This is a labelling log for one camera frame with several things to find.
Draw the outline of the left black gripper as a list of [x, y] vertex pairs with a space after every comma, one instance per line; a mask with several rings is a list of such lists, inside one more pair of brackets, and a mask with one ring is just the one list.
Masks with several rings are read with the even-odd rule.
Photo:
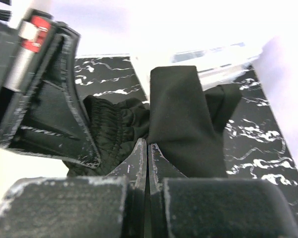
[[96, 168], [101, 161], [74, 82], [79, 34], [30, 9], [0, 31], [0, 148]]

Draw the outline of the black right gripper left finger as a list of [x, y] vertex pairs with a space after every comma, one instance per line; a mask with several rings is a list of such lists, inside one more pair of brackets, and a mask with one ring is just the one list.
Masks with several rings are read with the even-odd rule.
[[147, 143], [107, 176], [23, 178], [0, 204], [0, 238], [141, 238]]

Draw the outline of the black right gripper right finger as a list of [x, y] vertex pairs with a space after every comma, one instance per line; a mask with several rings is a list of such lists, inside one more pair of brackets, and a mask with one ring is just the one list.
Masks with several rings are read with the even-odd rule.
[[148, 147], [154, 238], [298, 238], [277, 186], [258, 179], [188, 178]]

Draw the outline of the black garment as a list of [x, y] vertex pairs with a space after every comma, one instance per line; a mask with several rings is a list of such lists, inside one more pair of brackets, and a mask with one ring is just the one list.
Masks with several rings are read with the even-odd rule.
[[240, 99], [236, 84], [203, 91], [194, 66], [153, 69], [149, 108], [136, 98], [113, 104], [87, 96], [89, 129], [101, 163], [90, 169], [68, 162], [68, 176], [109, 174], [143, 138], [188, 177], [225, 178], [223, 132]]

